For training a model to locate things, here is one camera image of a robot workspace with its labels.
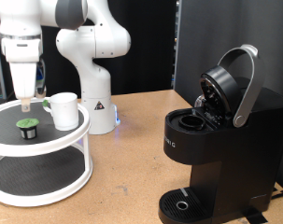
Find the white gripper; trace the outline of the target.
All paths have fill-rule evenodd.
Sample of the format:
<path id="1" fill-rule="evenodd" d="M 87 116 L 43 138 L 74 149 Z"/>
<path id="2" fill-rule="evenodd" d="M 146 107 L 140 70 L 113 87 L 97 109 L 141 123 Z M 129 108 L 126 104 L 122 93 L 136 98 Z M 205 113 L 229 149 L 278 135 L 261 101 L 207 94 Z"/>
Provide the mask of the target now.
<path id="1" fill-rule="evenodd" d="M 9 63 L 15 95 L 21 99 L 21 111 L 31 111 L 35 96 L 36 66 L 42 54 L 41 40 L 2 39 L 2 51 Z"/>

